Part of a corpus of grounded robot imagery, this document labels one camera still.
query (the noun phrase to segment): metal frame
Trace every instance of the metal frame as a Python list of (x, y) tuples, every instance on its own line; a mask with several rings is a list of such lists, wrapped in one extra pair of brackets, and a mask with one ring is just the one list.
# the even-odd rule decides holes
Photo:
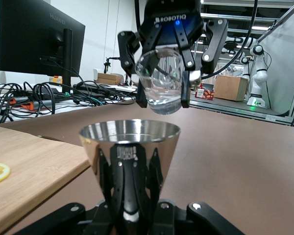
[(275, 31), (276, 28), (278, 28), (280, 25), (282, 25), (292, 14), (294, 14), (294, 5), (285, 13), (279, 20), (277, 24), (275, 24), (272, 29), (266, 31), (259, 39), (258, 41), (261, 42), (264, 40), (267, 36), (269, 36), (273, 31)]
[[(227, 19), (227, 20), (236, 20), (236, 21), (251, 21), (251, 16), (232, 16), (232, 15), (220, 15), (220, 14), (210, 14), (210, 13), (201, 13), (200, 14), (204, 19)], [(279, 21), (279, 18), (263, 18), (256, 17), (255, 22), (274, 22)]]
[(273, 123), (283, 124), (287, 126), (290, 126), (293, 121), (293, 118), (291, 117), (279, 117), (275, 115), (263, 114), (259, 112), (237, 109), (237, 108), (221, 106), (216, 104), (210, 104), (210, 103), (205, 103), (205, 102), (200, 102), (195, 100), (190, 100), (190, 107), (204, 109), (208, 111), (214, 111), (214, 112), (218, 112), (222, 114), (229, 114), (229, 115), (243, 117), (243, 118), (273, 122)]
[[(202, 4), (252, 7), (254, 5), (254, 0), (205, 0), (204, 3)], [(294, 0), (259, 0), (258, 1), (258, 7), (290, 8), (293, 5), (294, 5)]]

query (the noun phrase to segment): cardboard box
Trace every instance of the cardboard box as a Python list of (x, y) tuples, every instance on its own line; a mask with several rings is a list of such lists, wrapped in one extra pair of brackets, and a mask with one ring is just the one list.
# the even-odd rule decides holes
[(49, 77), (49, 82), (62, 84), (62, 77), (61, 76)]
[(98, 78), (96, 80), (96, 82), (107, 84), (107, 85), (118, 85), (119, 83), (121, 83), (121, 77), (119, 77), (119, 78), (120, 78), (119, 80), (110, 80), (110, 79)]
[(117, 81), (117, 80), (120, 81), (121, 80), (121, 76), (107, 74), (107, 73), (100, 73), (100, 72), (98, 73), (98, 78), (112, 80), (112, 81)]
[(243, 77), (217, 76), (215, 98), (243, 101), (248, 80)]

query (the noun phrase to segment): glass cup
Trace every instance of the glass cup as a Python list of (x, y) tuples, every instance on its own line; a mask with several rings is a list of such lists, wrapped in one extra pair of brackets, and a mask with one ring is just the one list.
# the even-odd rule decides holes
[(152, 50), (141, 56), (135, 71), (155, 113), (167, 115), (181, 108), (183, 60), (179, 53), (169, 48)]

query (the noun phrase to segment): metal funnel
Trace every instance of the metal funnel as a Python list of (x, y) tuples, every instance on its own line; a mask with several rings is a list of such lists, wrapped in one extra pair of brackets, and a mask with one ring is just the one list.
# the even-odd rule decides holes
[(140, 119), (80, 131), (119, 234), (147, 234), (179, 134), (174, 124)]

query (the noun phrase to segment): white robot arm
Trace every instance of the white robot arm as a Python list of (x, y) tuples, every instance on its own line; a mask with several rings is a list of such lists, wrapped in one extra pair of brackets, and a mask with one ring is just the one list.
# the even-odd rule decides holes
[[(229, 37), (227, 36), (226, 39), (225, 39), (225, 43), (235, 43), (237, 44), (238, 46), (242, 46), (243, 45), (243, 42), (245, 41), (245, 38), (246, 37)], [(257, 40), (254, 39), (254, 38), (248, 38), (248, 41), (246, 43), (246, 45), (244, 47), (246, 48), (251, 48), (253, 47), (254, 45), (256, 45), (257, 43)]]
[(255, 45), (250, 49), (250, 54), (255, 56), (256, 74), (253, 76), (253, 86), (247, 105), (266, 107), (265, 101), (262, 99), (263, 83), (268, 80), (267, 56), (261, 45)]
[(249, 73), (249, 58), (243, 57), (240, 60), (241, 65), (244, 65), (243, 69), (243, 78), (246, 78), (248, 82), (250, 82), (250, 73)]

